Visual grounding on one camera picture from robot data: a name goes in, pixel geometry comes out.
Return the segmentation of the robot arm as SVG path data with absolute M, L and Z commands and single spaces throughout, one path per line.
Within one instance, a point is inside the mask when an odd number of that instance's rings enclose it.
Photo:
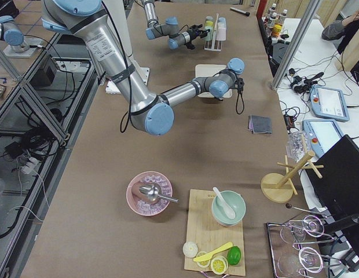
M 192 41 L 196 38 L 205 38 L 210 31 L 203 29 L 203 25 L 189 26 L 186 31 L 181 31 L 176 17 L 166 18 L 164 23 L 159 23 L 156 15 L 155 1 L 141 1 L 145 11 L 147 28 L 146 36 L 149 40 L 168 37 L 168 46 L 171 50 L 178 49 L 180 46 L 186 46 L 193 50 L 195 46 Z
M 230 89 L 243 91 L 240 74 L 244 62 L 233 58 L 225 69 L 210 77 L 197 77 L 162 94 L 150 91 L 124 52 L 116 28 L 108 26 L 110 14 L 102 1 L 42 1 L 45 29 L 74 35 L 84 41 L 129 104 L 128 121 L 154 136 L 167 133 L 174 122 L 172 107 L 201 93 L 222 98 Z

